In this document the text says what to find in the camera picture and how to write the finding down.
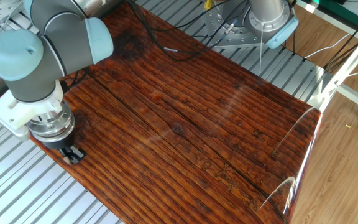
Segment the dark wood grain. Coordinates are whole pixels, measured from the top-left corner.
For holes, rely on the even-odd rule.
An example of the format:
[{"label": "dark wood grain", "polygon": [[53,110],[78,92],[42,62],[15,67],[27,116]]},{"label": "dark wood grain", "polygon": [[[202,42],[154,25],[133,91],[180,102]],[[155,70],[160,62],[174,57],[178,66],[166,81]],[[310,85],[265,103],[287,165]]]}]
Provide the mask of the dark wood grain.
[{"label": "dark wood grain", "polygon": [[[104,22],[113,56],[65,95],[88,155],[69,166],[42,149],[125,223],[288,223],[292,183],[261,205],[304,171],[320,112],[292,129],[310,106],[234,62],[214,51],[170,60],[126,4]],[[201,48],[179,30],[157,37],[174,49]]]}]

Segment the black cable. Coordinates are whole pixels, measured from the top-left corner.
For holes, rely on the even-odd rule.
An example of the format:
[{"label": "black cable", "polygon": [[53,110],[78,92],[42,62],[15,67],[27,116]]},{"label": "black cable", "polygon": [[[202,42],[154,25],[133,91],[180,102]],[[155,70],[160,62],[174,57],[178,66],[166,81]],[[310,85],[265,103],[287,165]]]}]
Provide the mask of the black cable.
[{"label": "black cable", "polygon": [[336,68],[338,68],[339,66],[341,66],[350,56],[351,56],[350,54],[347,55],[346,57],[344,57],[342,60],[340,60],[340,61],[339,61],[338,63],[336,63],[335,65],[333,65],[333,66],[327,68],[327,69],[325,70],[325,72],[331,72],[331,71],[335,70]]},{"label": "black cable", "polygon": [[353,39],[353,37],[358,33],[358,28],[354,33],[351,35],[351,38],[349,38],[345,44],[335,53],[335,55],[327,62],[327,64],[324,66],[324,69],[327,69],[328,64],[330,64],[338,55],[341,53],[341,51],[345,48],[345,46]]},{"label": "black cable", "polygon": [[[132,11],[134,12],[134,14],[136,15],[136,17],[138,17],[138,19],[140,20],[140,22],[143,24],[143,26],[145,27],[146,31],[149,33],[150,38],[153,40],[153,42],[155,42],[155,44],[160,48],[160,50],[162,50],[162,52],[167,55],[168,57],[170,57],[172,60],[177,61],[177,62],[186,62],[188,60],[191,60],[197,56],[199,56],[200,53],[205,52],[207,50],[211,50],[213,47],[215,47],[216,45],[218,45],[224,38],[224,36],[222,36],[222,38],[217,41],[215,44],[213,44],[212,46],[210,46],[208,48],[209,43],[213,40],[214,36],[218,33],[218,31],[223,27],[224,22],[219,26],[219,28],[216,30],[216,32],[211,36],[211,38],[207,41],[207,43],[205,43],[205,46],[196,52],[189,52],[189,51],[184,51],[184,50],[167,50],[166,47],[162,46],[160,44],[160,42],[155,38],[154,33],[152,32],[152,29],[150,28],[149,24],[147,23],[146,18],[144,17],[142,11],[140,10],[140,8],[138,7],[138,5],[134,2],[132,2],[131,0],[126,0],[127,3],[130,5]],[[179,53],[187,53],[187,54],[194,54],[191,57],[185,58],[185,59],[177,59],[175,57],[173,57],[172,55],[170,55],[168,52],[179,52]]]},{"label": "black cable", "polygon": [[293,31],[293,53],[295,54],[295,40],[296,40],[296,28],[295,30]]},{"label": "black cable", "polygon": [[64,86],[64,88],[63,88],[63,92],[64,92],[64,93],[68,92],[70,89],[72,89],[73,87],[75,87],[75,86],[77,86],[78,84],[80,84],[83,80],[85,80],[85,77],[86,77],[87,75],[90,75],[88,68],[84,68],[83,71],[84,71],[84,74],[82,75],[82,77],[81,77],[80,79],[77,80],[78,74],[79,74],[79,72],[80,72],[80,71],[77,71],[77,72],[75,73],[75,77],[74,77],[73,82],[71,83],[71,85],[70,85],[70,86],[67,86],[67,84],[65,84],[65,86]]},{"label": "black cable", "polygon": [[80,72],[80,71],[77,71],[77,72],[75,73],[75,76],[74,76],[74,79],[73,79],[73,83],[75,83],[75,82],[77,81],[79,72]]},{"label": "black cable", "polygon": [[335,60],[333,60],[329,65],[327,65],[326,70],[330,69],[333,66],[336,66],[338,63],[343,63],[343,59],[340,60],[343,57],[347,57],[349,56],[351,53],[353,53],[354,49],[358,46],[358,44],[353,45],[353,47],[351,47],[349,50],[345,51],[343,54],[341,54],[338,58],[335,58]]},{"label": "black cable", "polygon": [[224,2],[221,2],[221,3],[219,3],[219,4],[216,4],[216,5],[212,6],[210,9],[208,9],[207,11],[205,11],[205,12],[201,13],[200,15],[196,16],[194,19],[192,19],[190,22],[187,22],[186,24],[183,24],[183,25],[180,25],[180,26],[176,26],[176,27],[172,27],[172,28],[169,28],[169,29],[166,29],[166,30],[154,28],[154,27],[151,27],[151,26],[150,26],[150,29],[151,29],[152,31],[157,31],[157,32],[168,32],[168,31],[171,31],[171,30],[175,30],[175,29],[179,29],[179,28],[185,27],[185,26],[187,26],[187,25],[190,25],[190,24],[196,22],[199,18],[201,18],[201,16],[205,15],[207,12],[211,11],[212,9],[214,9],[214,8],[220,6],[220,5],[222,5],[222,4],[224,4],[224,3],[228,2],[228,1],[232,1],[232,0],[226,0],[226,1],[224,1]]}]

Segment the metal mounting plate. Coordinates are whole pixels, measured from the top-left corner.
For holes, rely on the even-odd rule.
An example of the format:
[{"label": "metal mounting plate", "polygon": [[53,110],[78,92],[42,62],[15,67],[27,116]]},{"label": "metal mounting plate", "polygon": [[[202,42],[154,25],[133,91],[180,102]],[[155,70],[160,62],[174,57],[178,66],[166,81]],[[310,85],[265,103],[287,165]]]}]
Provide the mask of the metal mounting plate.
[{"label": "metal mounting plate", "polygon": [[0,23],[5,22],[12,11],[11,17],[23,10],[24,5],[22,1],[0,1]]},{"label": "metal mounting plate", "polygon": [[[224,23],[222,28],[219,29],[214,36],[214,39],[211,41],[210,45],[214,45],[219,42],[227,28],[230,26],[230,24],[225,23],[224,19],[222,18],[222,11],[223,7],[218,6],[203,16],[208,36],[212,36],[216,32],[216,30],[219,29],[221,24]],[[215,48],[227,49],[230,47],[256,47],[258,45],[260,45],[260,38],[256,37],[245,27],[233,27],[233,29],[226,36],[226,38],[221,41],[217,46],[215,46]]]}]

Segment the light blue joint cap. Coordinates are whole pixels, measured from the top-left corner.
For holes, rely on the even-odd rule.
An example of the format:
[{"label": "light blue joint cap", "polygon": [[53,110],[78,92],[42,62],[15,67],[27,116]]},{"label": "light blue joint cap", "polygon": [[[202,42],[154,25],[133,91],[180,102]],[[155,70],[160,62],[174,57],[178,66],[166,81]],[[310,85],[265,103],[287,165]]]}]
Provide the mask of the light blue joint cap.
[{"label": "light blue joint cap", "polygon": [[271,49],[280,46],[290,37],[298,24],[298,18],[296,18],[295,16],[292,17],[290,21],[288,21],[288,23],[285,24],[285,26],[280,31],[278,31],[265,45],[267,47],[270,47]]},{"label": "light blue joint cap", "polygon": [[93,63],[96,64],[112,54],[114,46],[111,34],[106,25],[98,18],[85,19],[85,24],[88,31]]},{"label": "light blue joint cap", "polygon": [[31,5],[33,0],[24,0],[24,9],[31,18]]},{"label": "light blue joint cap", "polygon": [[0,33],[0,77],[6,81],[20,80],[32,73],[42,60],[41,40],[28,30]]}]

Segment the wood knot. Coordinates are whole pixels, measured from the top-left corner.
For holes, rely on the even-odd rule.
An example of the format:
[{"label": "wood knot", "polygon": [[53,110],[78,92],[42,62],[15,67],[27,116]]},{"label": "wood knot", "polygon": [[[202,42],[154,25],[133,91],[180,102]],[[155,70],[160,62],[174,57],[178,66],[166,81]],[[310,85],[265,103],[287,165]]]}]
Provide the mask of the wood knot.
[{"label": "wood knot", "polygon": [[208,182],[204,179],[200,180],[200,184],[204,189],[207,189],[209,187]]},{"label": "wood knot", "polygon": [[235,144],[235,145],[233,146],[233,151],[234,151],[234,152],[238,152],[238,151],[239,151],[239,148],[240,148],[240,144]]},{"label": "wood knot", "polygon": [[257,138],[259,138],[259,136],[260,136],[261,134],[262,134],[262,132],[259,131],[259,130],[256,130],[256,131],[254,132],[254,136],[257,137]]},{"label": "wood knot", "polygon": [[276,159],[277,156],[278,156],[278,153],[277,153],[276,151],[274,151],[274,152],[272,153],[272,157],[273,157],[274,159]]},{"label": "wood knot", "polygon": [[179,127],[179,125],[175,125],[175,127],[173,127],[171,129],[175,134],[182,134],[183,131],[181,130],[181,127]]}]

